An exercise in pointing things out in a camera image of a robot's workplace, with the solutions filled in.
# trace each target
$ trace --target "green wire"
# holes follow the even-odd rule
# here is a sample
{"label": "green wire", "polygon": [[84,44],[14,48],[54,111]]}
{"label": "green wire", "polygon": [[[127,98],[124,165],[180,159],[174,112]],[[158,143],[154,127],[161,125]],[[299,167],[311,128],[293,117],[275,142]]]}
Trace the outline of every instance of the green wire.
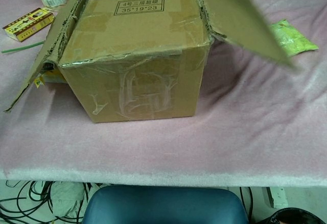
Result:
{"label": "green wire", "polygon": [[22,51],[23,49],[29,49],[29,48],[32,48],[32,47],[35,47],[35,46],[41,45],[41,44],[43,44],[43,43],[44,43],[44,41],[41,41],[41,42],[38,42],[38,43],[35,43],[35,44],[26,45],[26,46],[19,47],[19,48],[15,48],[15,49],[6,49],[6,50],[4,50],[4,51],[1,51],[1,53],[8,53],[8,52]]}

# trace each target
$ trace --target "open cardboard box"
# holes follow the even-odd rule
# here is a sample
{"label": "open cardboard box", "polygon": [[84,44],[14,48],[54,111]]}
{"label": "open cardboard box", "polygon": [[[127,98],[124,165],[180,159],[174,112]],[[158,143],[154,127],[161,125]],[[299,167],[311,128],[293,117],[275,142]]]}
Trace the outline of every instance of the open cardboard box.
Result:
{"label": "open cardboard box", "polygon": [[213,36],[292,66],[250,0],[69,0],[8,110],[50,63],[94,122],[192,116]]}

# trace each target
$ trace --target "black bag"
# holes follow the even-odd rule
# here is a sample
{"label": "black bag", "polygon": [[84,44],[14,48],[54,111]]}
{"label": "black bag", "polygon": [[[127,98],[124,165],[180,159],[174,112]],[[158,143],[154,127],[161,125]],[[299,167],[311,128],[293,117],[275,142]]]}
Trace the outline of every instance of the black bag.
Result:
{"label": "black bag", "polygon": [[297,208],[285,208],[278,210],[271,217],[258,222],[257,224],[326,224],[314,214]]}

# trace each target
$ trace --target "blue chair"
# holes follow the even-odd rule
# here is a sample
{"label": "blue chair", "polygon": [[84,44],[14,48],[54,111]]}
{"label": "blue chair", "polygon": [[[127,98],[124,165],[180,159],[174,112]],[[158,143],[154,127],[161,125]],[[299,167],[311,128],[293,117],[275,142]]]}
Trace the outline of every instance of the blue chair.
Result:
{"label": "blue chair", "polygon": [[109,186],[91,198],[83,224],[248,224],[239,198],[223,189]]}

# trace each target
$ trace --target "cardboard flap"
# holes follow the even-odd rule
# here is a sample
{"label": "cardboard flap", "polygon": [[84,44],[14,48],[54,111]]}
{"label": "cardboard flap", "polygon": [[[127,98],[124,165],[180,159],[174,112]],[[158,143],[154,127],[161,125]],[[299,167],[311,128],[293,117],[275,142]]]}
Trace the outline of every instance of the cardboard flap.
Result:
{"label": "cardboard flap", "polygon": [[46,40],[42,46],[42,49],[38,53],[32,68],[29,71],[26,79],[24,80],[19,93],[16,98],[10,105],[10,107],[5,110],[5,112],[10,111],[13,106],[18,102],[20,97],[24,94],[30,84],[33,83],[35,78],[38,76],[42,70],[44,62],[53,62],[56,63],[58,60],[58,49],[61,44],[62,38],[62,28],[66,24],[67,19],[70,17],[72,10],[76,7],[78,0],[69,0],[67,5],[65,5],[56,16],[54,22],[51,25],[49,33],[46,37]]}
{"label": "cardboard flap", "polygon": [[201,0],[213,35],[293,66],[251,0]]}

